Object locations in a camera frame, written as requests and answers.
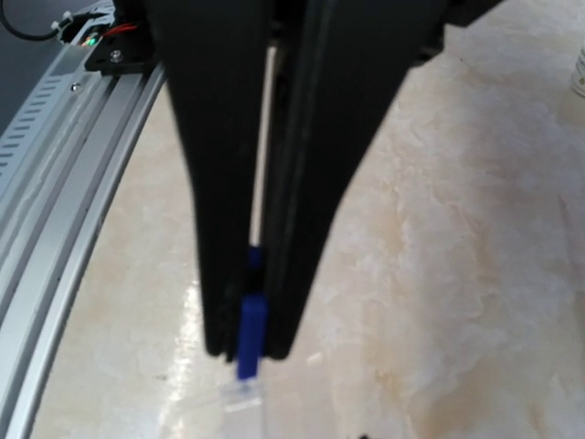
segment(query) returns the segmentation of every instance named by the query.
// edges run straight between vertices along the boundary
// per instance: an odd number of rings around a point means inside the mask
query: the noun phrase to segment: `screw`
[[[110,54],[110,61],[111,62],[120,62],[124,59],[124,55],[121,53],[120,50],[114,50],[111,54]]]

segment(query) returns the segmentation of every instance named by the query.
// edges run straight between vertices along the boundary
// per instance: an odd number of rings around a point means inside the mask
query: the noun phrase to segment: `red wire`
[[[137,27],[137,25],[133,25],[132,23],[126,23],[113,27],[112,29],[104,32],[102,37],[109,37],[111,35],[120,34],[121,32],[128,32],[129,30],[135,30]]]

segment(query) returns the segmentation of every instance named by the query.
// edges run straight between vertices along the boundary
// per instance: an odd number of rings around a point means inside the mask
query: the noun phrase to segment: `black cable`
[[[25,39],[26,41],[48,41],[57,36],[59,33],[58,29],[52,29],[45,35],[30,35],[25,34],[24,32],[20,32],[18,29],[12,27],[12,25],[8,22],[5,15],[4,10],[4,0],[0,0],[0,23],[6,28],[8,32],[14,35],[17,38]]]
[[[63,28],[64,26],[67,26],[71,23],[73,23],[76,20],[79,19],[83,19],[83,20],[89,20],[92,18],[98,18],[100,16],[105,16],[105,14],[103,13],[86,13],[86,14],[79,14],[76,16],[71,16],[70,18],[66,18],[63,21],[61,21],[58,25],[59,28]],[[26,34],[24,32],[19,31],[18,29],[15,29],[9,22],[8,19],[6,18],[6,14],[5,14],[5,10],[4,10],[4,0],[0,0],[0,24],[2,24],[6,30],[8,32],[10,32],[12,35],[14,35],[17,38],[20,39],[24,39],[26,41],[48,41],[50,39],[53,39],[54,37],[56,37],[59,34],[59,28],[57,29],[52,29],[50,32],[48,32],[45,35],[30,35],[30,34]]]

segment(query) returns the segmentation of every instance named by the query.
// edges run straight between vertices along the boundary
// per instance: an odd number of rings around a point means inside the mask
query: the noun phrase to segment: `marble surface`
[[[508,0],[410,73],[291,359],[263,366],[273,437],[585,437],[585,99],[569,90],[584,37],[582,0]],[[34,438],[218,437],[231,370],[204,353],[194,242],[164,91]]]

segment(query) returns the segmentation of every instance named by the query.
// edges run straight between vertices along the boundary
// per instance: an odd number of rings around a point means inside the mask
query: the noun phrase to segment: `beige stone surface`
[[[585,438],[585,99],[569,91],[584,37],[581,0],[508,0],[409,74],[292,357],[263,367],[273,437]],[[204,352],[194,245],[163,91],[34,438],[219,437],[204,402],[231,371]]]

